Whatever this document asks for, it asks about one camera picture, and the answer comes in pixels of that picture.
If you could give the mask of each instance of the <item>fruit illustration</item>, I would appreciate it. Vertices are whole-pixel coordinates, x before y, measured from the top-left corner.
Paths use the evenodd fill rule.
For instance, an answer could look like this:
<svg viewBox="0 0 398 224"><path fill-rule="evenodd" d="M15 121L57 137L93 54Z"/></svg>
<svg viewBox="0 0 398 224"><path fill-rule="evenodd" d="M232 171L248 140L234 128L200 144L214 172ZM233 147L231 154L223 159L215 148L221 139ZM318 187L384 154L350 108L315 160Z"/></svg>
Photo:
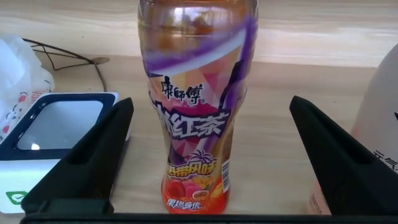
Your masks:
<svg viewBox="0 0 398 224"><path fill-rule="evenodd" d="M206 199L208 195L208 190L198 190L192 194L192 198L195 200L203 200Z"/></svg>
<svg viewBox="0 0 398 224"><path fill-rule="evenodd" d="M187 198L192 198L193 194L197 191L203 190L201 187L197 186L197 185L191 185L189 187L186 188L186 197Z"/></svg>
<svg viewBox="0 0 398 224"><path fill-rule="evenodd" d="M192 182L191 180L186 180L182 182L182 184L185 186L186 189L190 186L197 186L196 183Z"/></svg>
<svg viewBox="0 0 398 224"><path fill-rule="evenodd" d="M181 198L185 196L185 187L180 181L170 180L166 183L166 192L170 197Z"/></svg>

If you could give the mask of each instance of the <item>orange liquid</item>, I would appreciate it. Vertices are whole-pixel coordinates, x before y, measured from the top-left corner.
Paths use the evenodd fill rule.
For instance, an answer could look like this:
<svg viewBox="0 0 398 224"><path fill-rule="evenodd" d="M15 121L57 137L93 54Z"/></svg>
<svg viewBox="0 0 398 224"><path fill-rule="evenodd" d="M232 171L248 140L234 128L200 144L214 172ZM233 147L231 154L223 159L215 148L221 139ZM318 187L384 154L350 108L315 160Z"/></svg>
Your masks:
<svg viewBox="0 0 398 224"><path fill-rule="evenodd" d="M257 31L255 0L141 0L139 37L150 100L168 154L170 213L219 214Z"/></svg>

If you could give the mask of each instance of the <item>plastic bag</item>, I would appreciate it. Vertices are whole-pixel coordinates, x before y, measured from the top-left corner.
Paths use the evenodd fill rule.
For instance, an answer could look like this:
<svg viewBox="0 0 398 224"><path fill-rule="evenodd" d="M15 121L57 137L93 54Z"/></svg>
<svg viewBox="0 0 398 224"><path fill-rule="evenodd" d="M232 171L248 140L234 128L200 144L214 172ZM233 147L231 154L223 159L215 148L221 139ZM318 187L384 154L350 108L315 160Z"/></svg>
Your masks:
<svg viewBox="0 0 398 224"><path fill-rule="evenodd" d="M53 89L53 76L30 45L19 36L0 35L0 143L36 99Z"/></svg>

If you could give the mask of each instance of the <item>wooden table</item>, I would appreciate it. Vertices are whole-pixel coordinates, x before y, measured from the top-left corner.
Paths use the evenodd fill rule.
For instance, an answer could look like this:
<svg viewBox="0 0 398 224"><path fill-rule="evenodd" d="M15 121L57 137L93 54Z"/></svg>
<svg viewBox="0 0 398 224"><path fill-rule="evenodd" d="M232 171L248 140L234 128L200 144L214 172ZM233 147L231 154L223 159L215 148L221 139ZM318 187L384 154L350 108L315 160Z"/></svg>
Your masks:
<svg viewBox="0 0 398 224"><path fill-rule="evenodd" d="M0 34L111 59L99 66L108 90L131 97L135 106L132 141L112 203L116 212L164 213L160 181L166 150L139 58L138 2L0 1ZM375 67L397 42L398 2L259 0L259 11L261 44L236 119L226 213L301 214L315 175L289 103L302 96L350 130ZM102 90L92 66L53 72L48 59L39 57L54 75L55 91ZM77 62L56 58L55 63ZM0 214L0 223L21 217Z"/></svg>
<svg viewBox="0 0 398 224"><path fill-rule="evenodd" d="M44 67L49 61L39 55ZM131 97L131 144L111 199L116 212L165 213L160 181L166 150L159 119L149 103L139 57L110 57L100 65L109 91ZM76 63L56 58L56 66ZM226 213L302 214L315 180L289 111L294 95L315 103L349 130L373 68L254 63L248 95L236 119L231 155L231 199ZM101 91L91 65L52 72L56 91ZM21 215L0 215L17 223Z"/></svg>

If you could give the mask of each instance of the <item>bottle label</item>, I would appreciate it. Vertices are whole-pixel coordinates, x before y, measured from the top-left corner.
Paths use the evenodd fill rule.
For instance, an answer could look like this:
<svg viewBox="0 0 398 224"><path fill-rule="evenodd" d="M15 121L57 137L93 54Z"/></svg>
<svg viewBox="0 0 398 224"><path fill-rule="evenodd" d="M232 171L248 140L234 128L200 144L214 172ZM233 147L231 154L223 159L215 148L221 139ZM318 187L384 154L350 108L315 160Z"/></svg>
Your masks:
<svg viewBox="0 0 398 224"><path fill-rule="evenodd" d="M168 152L162 196L171 213L221 213L227 204L233 124L256 26L250 19L231 35L166 57L143 52Z"/></svg>

